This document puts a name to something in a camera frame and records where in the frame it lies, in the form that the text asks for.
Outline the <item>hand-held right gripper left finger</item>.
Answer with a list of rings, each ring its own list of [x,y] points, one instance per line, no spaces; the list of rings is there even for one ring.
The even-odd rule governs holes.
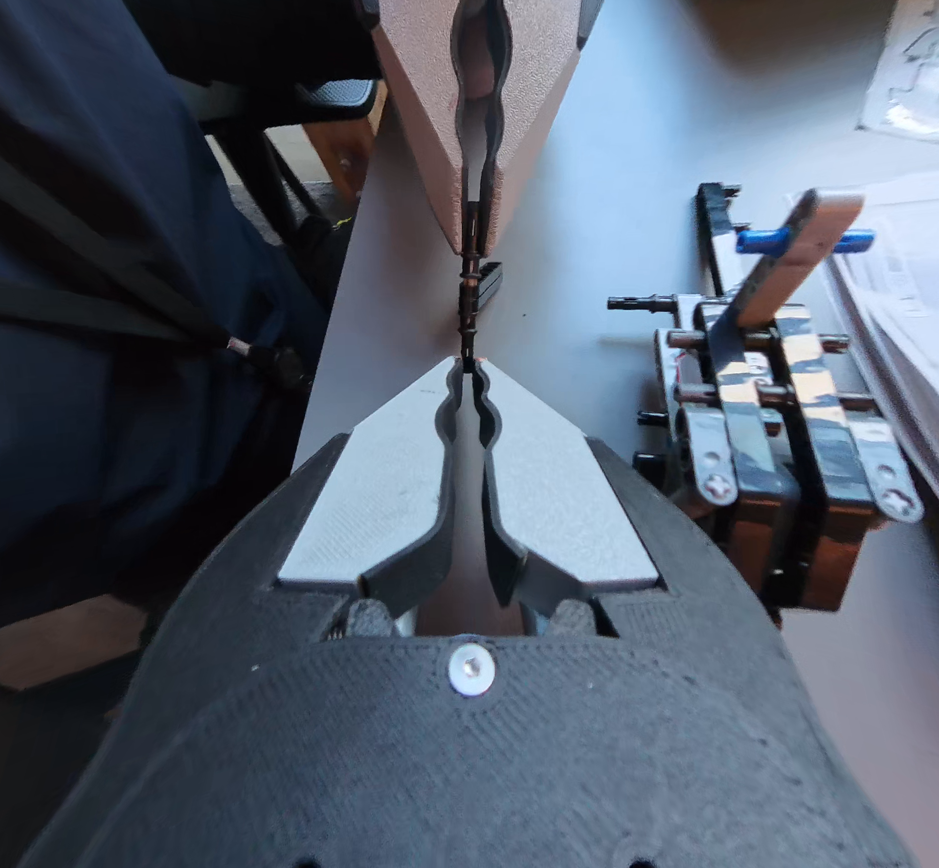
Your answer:
[[[352,429],[280,585],[380,601],[393,617],[440,586],[452,566],[463,377],[460,359],[443,360]]]

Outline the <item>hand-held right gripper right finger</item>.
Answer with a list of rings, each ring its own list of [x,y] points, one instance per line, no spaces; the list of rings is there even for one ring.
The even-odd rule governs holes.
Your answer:
[[[660,573],[584,432],[488,360],[473,369],[488,580],[528,634],[613,634],[605,595]]]

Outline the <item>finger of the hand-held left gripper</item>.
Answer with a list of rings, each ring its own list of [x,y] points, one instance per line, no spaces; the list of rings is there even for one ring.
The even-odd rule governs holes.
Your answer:
[[[541,153],[604,0],[487,0],[487,101],[478,242],[491,255]]]
[[[476,191],[475,108],[460,40],[472,0],[354,0],[369,30],[425,193],[455,254]]]

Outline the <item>black lego connector pin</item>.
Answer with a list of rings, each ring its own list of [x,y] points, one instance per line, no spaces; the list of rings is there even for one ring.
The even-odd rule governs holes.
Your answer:
[[[457,303],[460,358],[464,374],[472,373],[475,361],[475,339],[477,315],[479,311],[479,284],[483,250],[480,242],[479,204],[470,201],[466,204],[462,249],[461,273]]]

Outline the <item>partly built lego chassis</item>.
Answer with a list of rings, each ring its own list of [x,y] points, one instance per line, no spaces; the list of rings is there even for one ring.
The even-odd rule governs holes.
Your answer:
[[[894,429],[866,393],[840,392],[798,289],[832,255],[868,251],[853,228],[865,196],[811,189],[779,228],[736,224],[740,187],[704,182],[695,199],[713,292],[606,301],[609,311],[667,314],[653,334],[660,411],[640,425],[666,450],[634,467],[703,527],[771,613],[835,613],[868,534],[915,523],[922,500]]]

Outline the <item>wooden table leg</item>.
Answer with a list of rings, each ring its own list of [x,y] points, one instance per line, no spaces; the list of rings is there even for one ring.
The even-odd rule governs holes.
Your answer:
[[[376,126],[371,117],[304,123],[301,127],[339,196],[357,207],[375,144]]]

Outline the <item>black office chair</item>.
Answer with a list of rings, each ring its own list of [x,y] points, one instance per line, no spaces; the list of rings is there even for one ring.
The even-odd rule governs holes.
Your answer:
[[[292,261],[334,228],[326,212],[270,138],[277,127],[371,117],[380,123],[386,89],[378,79],[345,79],[250,89],[178,79],[203,133],[212,136]]]

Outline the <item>person's dark clothing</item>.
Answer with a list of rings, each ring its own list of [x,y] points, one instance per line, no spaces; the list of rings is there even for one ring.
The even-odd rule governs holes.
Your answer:
[[[174,588],[288,475],[349,227],[236,207],[175,76],[376,78],[354,0],[1,0],[2,626]]]

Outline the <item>sticker sheet in clear bag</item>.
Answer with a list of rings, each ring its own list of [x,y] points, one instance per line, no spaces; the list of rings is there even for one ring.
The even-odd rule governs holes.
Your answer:
[[[858,128],[938,142],[938,0],[896,0]]]

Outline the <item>white instruction booklet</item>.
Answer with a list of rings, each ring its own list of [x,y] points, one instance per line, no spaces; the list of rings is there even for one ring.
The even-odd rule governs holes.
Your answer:
[[[869,184],[865,253],[834,255],[826,285],[851,355],[901,448],[938,494],[938,173]]]

